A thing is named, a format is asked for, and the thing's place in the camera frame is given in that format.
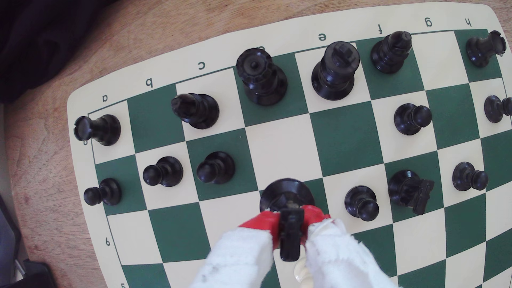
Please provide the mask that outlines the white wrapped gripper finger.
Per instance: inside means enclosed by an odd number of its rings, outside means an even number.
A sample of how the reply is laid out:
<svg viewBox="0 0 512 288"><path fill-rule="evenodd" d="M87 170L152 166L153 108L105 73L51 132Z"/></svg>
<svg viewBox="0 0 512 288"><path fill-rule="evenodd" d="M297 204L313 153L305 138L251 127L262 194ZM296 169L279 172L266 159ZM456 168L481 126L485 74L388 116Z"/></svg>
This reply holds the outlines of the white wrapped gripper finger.
<svg viewBox="0 0 512 288"><path fill-rule="evenodd" d="M279 218L264 211L224 233L190 287L260 287L278 246Z"/></svg>
<svg viewBox="0 0 512 288"><path fill-rule="evenodd" d="M304 205L303 210L307 230L303 245L314 287L398 287L342 219L313 205Z"/></svg>

